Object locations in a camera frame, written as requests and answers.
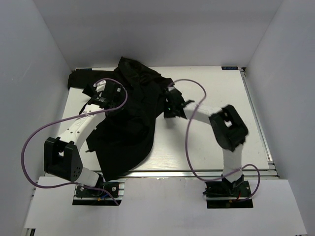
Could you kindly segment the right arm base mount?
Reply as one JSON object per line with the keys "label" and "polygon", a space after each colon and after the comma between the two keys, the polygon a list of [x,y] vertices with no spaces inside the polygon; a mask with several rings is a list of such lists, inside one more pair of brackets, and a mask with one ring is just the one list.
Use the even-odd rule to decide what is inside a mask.
{"label": "right arm base mount", "polygon": [[233,190],[228,189],[222,181],[208,181],[203,192],[207,209],[253,208],[251,194],[248,181]]}

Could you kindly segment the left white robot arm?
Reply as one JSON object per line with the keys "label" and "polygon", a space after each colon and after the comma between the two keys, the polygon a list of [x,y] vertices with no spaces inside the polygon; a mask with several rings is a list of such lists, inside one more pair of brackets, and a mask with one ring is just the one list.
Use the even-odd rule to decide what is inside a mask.
{"label": "left white robot arm", "polygon": [[103,177],[83,166],[80,149],[95,128],[106,119],[106,114],[120,109],[128,93],[113,79],[103,79],[88,85],[84,92],[90,99],[82,107],[74,123],[58,137],[44,143],[44,171],[76,184],[86,185],[93,196],[103,193]]}

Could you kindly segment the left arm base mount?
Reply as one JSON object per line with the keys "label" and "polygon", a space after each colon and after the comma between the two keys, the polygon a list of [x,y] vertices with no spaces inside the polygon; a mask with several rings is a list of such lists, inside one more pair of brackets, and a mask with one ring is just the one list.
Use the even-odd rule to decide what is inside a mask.
{"label": "left arm base mount", "polygon": [[74,191],[72,204],[74,206],[114,206],[120,205],[125,190],[125,180],[112,180],[104,182],[101,190],[92,190],[81,185]]}

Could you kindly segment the black jacket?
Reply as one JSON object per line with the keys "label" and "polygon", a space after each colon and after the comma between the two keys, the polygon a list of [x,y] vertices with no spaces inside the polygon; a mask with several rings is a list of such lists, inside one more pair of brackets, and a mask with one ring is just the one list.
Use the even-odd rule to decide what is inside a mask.
{"label": "black jacket", "polygon": [[84,89],[103,78],[120,82],[128,93],[126,104],[108,113],[87,138],[104,179],[110,181],[139,165],[150,153],[156,118],[164,111],[164,90],[173,81],[136,60],[122,57],[114,71],[72,72],[67,86]]}

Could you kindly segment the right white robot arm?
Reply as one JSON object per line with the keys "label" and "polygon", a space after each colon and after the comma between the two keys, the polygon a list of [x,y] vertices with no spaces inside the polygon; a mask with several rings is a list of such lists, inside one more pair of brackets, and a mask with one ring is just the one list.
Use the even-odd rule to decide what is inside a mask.
{"label": "right white robot arm", "polygon": [[200,105],[193,100],[185,101],[182,93],[174,87],[164,92],[166,101],[164,105],[164,118],[185,118],[188,126],[185,134],[185,152],[188,154],[188,134],[193,120],[211,126],[214,137],[223,151],[223,192],[234,196],[240,190],[244,181],[242,170],[242,151],[248,128],[232,105],[223,108],[214,108]]}

